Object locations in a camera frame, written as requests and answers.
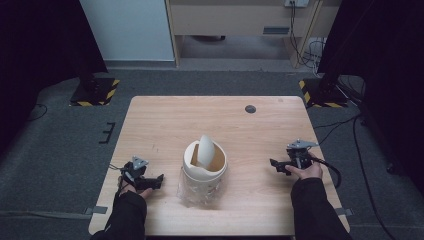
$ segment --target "wire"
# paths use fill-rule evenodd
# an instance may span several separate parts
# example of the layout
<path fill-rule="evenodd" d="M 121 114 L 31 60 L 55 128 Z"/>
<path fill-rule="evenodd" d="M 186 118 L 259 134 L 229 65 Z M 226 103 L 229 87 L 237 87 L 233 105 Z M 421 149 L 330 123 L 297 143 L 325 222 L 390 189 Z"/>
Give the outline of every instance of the wire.
<path fill-rule="evenodd" d="M 292 47 L 294 48 L 294 50 L 296 51 L 296 58 L 297 58 L 297 63 L 305 65 L 306 67 L 309 68 L 313 68 L 313 66 L 309 66 L 308 62 L 311 61 L 311 59 L 307 59 L 307 61 L 304 61 L 304 58 L 301 56 L 298 48 L 297 48 L 297 41 L 296 41 L 296 37 L 294 36 L 294 20 L 296 17 L 296 3 L 295 1 L 290 1 L 290 5 L 291 5 L 291 18 L 290 18 L 290 43 L 292 45 Z M 315 17 L 315 15 L 317 14 L 318 8 L 315 9 L 314 11 L 314 15 L 313 17 Z"/>
<path fill-rule="evenodd" d="M 368 196 L 369 196 L 369 199 L 370 199 L 370 202 L 371 202 L 371 205 L 372 205 L 372 209 L 374 211 L 374 214 L 375 214 L 378 222 L 380 223 L 381 227 L 383 228 L 383 230 L 387 233 L 387 235 L 389 235 L 389 237 L 391 239 L 396 240 L 395 237 L 393 237 L 393 235 L 389 232 L 389 230 L 386 228 L 383 221 L 381 220 L 380 214 L 378 213 L 377 208 L 376 208 L 375 203 L 374 203 L 374 198 L 372 196 L 371 189 L 370 189 L 370 186 L 369 186 L 369 183 L 368 183 L 368 178 L 367 178 L 367 175 L 365 173 L 364 163 L 362 161 L 362 155 L 361 155 L 361 151 L 360 151 L 359 145 L 358 145 L 358 140 L 357 140 L 357 137 L 356 137 L 356 127 L 355 126 L 356 126 L 356 121 L 357 121 L 358 118 L 359 118 L 359 116 L 355 117 L 355 120 L 353 121 L 353 137 L 354 137 L 354 140 L 355 140 L 356 151 L 357 151 L 358 157 L 359 157 L 359 163 L 361 165 L 362 176 L 364 177 L 364 180 L 365 180 L 365 186 L 367 187 L 367 192 L 368 192 Z"/>
<path fill-rule="evenodd" d="M 323 126 L 317 126 L 317 127 L 314 127 L 314 129 L 318 129 L 318 128 L 323 128 L 323 127 L 331 127 L 331 126 L 335 126 L 333 129 L 331 129 L 330 130 L 330 132 L 328 132 L 327 133 L 327 135 L 324 137 L 324 139 L 322 139 L 321 140 L 321 142 L 319 142 L 319 145 L 321 145 L 329 136 L 330 136 L 330 134 L 334 131 L 334 130 L 336 130 L 338 127 L 340 127 L 341 125 L 343 125 L 343 124 L 345 124 L 345 123 L 348 123 L 348 122 L 350 122 L 350 121 L 352 121 L 352 120 L 354 120 L 355 118 L 357 118 L 357 117 L 359 117 L 361 115 L 361 113 L 360 114 L 358 114 L 358 115 L 356 115 L 356 116 L 354 116 L 354 117 L 351 117 L 351 118 L 349 118 L 349 119 L 347 119 L 347 120 L 345 120 L 345 121 L 341 121 L 341 122 L 335 122 L 335 123 L 331 123 L 331 124 L 328 124 L 328 125 L 323 125 Z"/>
<path fill-rule="evenodd" d="M 294 1 L 290 1 L 290 5 L 291 5 L 291 17 L 290 17 L 290 43 L 292 45 L 292 47 L 294 48 L 294 50 L 296 51 L 296 58 L 297 58 L 297 63 L 299 64 L 303 64 L 307 67 L 309 67 L 307 65 L 308 61 L 303 61 L 303 58 L 301 57 L 299 50 L 297 49 L 297 41 L 296 41 L 296 37 L 294 36 L 294 19 L 296 17 L 296 5 Z"/>
<path fill-rule="evenodd" d="M 340 184 L 342 183 L 342 174 L 340 173 L 340 171 L 336 167 L 334 167 L 333 165 L 331 165 L 328 162 L 326 162 L 322 159 L 319 159 L 319 158 L 310 158 L 310 160 L 312 160 L 314 162 L 319 162 L 319 163 L 327 166 L 331 170 L 333 170 L 337 174 L 337 183 L 335 185 L 335 188 L 338 188 L 340 186 Z"/>

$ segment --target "black sleeve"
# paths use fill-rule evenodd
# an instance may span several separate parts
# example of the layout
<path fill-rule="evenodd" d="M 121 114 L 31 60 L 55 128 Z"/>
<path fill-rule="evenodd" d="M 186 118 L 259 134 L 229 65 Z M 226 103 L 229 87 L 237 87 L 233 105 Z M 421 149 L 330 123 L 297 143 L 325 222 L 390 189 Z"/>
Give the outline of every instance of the black sleeve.
<path fill-rule="evenodd" d="M 128 191 L 115 197 L 105 230 L 96 232 L 90 240 L 144 239 L 146 215 L 146 201 L 140 195 Z"/>
<path fill-rule="evenodd" d="M 297 181 L 291 192 L 297 240 L 352 239 L 327 200 L 320 178 Z"/>

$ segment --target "white wall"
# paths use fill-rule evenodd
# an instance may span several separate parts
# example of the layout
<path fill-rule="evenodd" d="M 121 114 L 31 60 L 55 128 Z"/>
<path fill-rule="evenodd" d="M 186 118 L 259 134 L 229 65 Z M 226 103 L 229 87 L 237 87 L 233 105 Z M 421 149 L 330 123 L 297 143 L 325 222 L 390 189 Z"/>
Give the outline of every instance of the white wall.
<path fill-rule="evenodd" d="M 174 61 L 165 0 L 80 0 L 104 60 Z"/>

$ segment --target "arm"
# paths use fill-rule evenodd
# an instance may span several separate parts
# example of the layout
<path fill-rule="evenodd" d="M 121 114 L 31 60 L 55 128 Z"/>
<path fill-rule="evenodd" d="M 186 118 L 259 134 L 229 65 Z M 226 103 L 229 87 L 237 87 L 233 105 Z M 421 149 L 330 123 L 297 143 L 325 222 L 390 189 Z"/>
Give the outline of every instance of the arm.
<path fill-rule="evenodd" d="M 305 170 L 286 169 L 299 177 L 291 192 L 296 239 L 352 239 L 327 200 L 321 165 L 314 162 Z"/>
<path fill-rule="evenodd" d="M 132 240 L 144 239 L 144 223 L 147 215 L 147 198 L 153 190 L 147 189 L 137 194 L 134 187 L 126 185 L 115 195 L 112 214 L 105 230 L 96 232 L 90 240 Z"/>

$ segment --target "black curtain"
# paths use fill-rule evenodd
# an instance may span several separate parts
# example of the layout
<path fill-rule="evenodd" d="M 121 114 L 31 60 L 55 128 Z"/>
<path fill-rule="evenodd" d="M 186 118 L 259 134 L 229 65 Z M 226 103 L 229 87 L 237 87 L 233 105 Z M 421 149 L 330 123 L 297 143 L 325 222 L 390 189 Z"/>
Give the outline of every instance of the black curtain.
<path fill-rule="evenodd" d="M 369 127 L 422 193 L 423 41 L 424 1 L 343 0 L 318 70 L 364 79 Z"/>
<path fill-rule="evenodd" d="M 95 72 L 107 69 L 78 0 L 0 0 L 0 153 L 43 88 Z"/>

